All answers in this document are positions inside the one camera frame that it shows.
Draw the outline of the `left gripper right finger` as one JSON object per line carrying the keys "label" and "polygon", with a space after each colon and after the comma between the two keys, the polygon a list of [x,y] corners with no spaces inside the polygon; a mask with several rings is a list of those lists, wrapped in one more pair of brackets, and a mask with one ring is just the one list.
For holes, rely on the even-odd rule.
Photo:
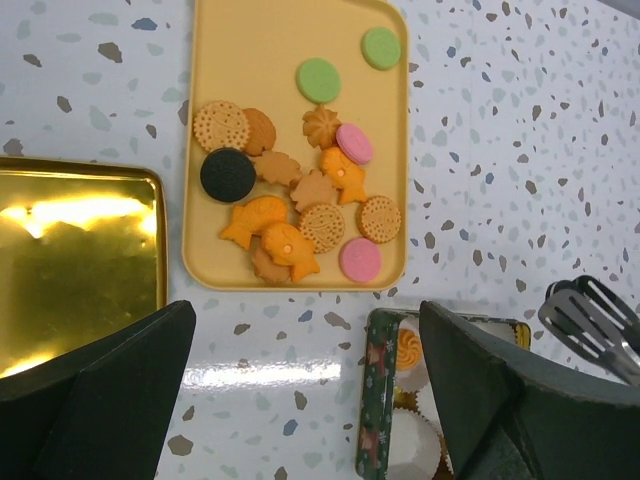
{"label": "left gripper right finger", "polygon": [[432,301],[419,330],[456,478],[638,478],[638,388],[563,367]]}

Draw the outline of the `gold tin lid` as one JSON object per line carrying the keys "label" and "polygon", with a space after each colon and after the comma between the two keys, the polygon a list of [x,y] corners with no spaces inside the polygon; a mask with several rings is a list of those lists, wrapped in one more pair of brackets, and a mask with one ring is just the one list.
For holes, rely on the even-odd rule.
{"label": "gold tin lid", "polygon": [[2,158],[2,376],[164,306],[166,229],[162,182],[148,169]]}

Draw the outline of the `metal serving tongs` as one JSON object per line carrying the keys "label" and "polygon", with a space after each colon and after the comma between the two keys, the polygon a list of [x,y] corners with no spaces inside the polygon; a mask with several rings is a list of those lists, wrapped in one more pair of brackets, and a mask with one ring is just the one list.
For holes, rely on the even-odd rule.
{"label": "metal serving tongs", "polygon": [[639,385],[639,317],[598,279],[547,287],[538,318],[564,346],[628,385]]}

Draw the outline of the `orange swirl cookie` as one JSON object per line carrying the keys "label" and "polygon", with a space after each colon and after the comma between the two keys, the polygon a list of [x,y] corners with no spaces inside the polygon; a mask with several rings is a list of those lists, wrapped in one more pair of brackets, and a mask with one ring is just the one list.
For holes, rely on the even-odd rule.
{"label": "orange swirl cookie", "polygon": [[409,371],[423,360],[423,351],[419,336],[410,329],[400,329],[397,340],[396,368]]}

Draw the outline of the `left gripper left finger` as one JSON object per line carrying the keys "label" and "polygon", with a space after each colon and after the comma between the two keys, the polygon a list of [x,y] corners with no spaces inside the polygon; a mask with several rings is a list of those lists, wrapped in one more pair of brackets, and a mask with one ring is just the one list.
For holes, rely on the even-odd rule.
{"label": "left gripper left finger", "polygon": [[1,381],[4,479],[151,479],[196,325],[175,301]]}

